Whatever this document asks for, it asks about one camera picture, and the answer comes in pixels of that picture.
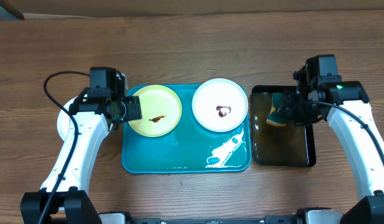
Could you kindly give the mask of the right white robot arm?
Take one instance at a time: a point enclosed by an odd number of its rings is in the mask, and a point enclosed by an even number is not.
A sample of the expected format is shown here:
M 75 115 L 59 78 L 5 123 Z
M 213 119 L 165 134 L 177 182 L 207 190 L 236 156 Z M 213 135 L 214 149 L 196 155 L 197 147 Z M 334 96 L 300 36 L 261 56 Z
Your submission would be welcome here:
M 303 126 L 327 121 L 344 149 L 358 193 L 358 203 L 346 213 L 300 208 L 293 222 L 384 223 L 384 141 L 362 84 L 343 81 L 335 55 L 307 59 L 293 78 L 296 89 L 284 92 L 271 113 Z

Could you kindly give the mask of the yellow plate with sauce stain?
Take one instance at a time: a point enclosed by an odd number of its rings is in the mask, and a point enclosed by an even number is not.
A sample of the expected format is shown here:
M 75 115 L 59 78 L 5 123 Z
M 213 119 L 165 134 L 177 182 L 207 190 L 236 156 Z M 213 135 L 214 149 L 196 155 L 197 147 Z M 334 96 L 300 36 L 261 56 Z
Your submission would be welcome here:
M 129 121 L 130 127 L 146 137 L 159 137 L 171 132 L 182 115 L 180 98 L 169 87 L 148 85 L 137 90 L 142 118 Z

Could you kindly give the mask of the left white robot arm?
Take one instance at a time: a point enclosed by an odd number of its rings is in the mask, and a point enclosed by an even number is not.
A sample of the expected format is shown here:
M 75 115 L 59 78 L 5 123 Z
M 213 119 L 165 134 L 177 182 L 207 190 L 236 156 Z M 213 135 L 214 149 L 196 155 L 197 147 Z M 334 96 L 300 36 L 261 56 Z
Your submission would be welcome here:
M 98 213 L 89 196 L 90 177 L 103 140 L 112 128 L 142 118 L 137 96 L 126 96 L 126 75 L 92 67 L 90 85 L 65 105 L 57 130 L 63 140 L 57 161 L 37 192 L 26 192 L 24 223 L 131 223 L 126 212 Z

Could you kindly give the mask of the white plate with orange stain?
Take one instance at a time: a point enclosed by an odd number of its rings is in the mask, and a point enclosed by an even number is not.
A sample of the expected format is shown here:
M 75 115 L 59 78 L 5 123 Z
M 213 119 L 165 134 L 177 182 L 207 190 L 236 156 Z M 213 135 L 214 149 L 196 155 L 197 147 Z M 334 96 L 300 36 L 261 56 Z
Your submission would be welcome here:
M 68 114 L 65 113 L 63 110 L 60 110 L 59 115 L 57 117 L 57 131 L 59 133 L 60 138 L 63 141 L 67 137 L 70 122 L 71 120 Z

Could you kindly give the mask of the green and yellow sponge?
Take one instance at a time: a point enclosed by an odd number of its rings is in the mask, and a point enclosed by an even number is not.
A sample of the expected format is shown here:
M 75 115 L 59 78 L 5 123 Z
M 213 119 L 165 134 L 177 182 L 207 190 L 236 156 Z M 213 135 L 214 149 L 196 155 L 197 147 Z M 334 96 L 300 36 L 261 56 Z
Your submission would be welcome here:
M 286 119 L 278 114 L 278 106 L 280 105 L 281 99 L 283 97 L 282 93 L 272 93 L 272 103 L 271 110 L 266 119 L 266 123 L 276 127 L 286 126 Z

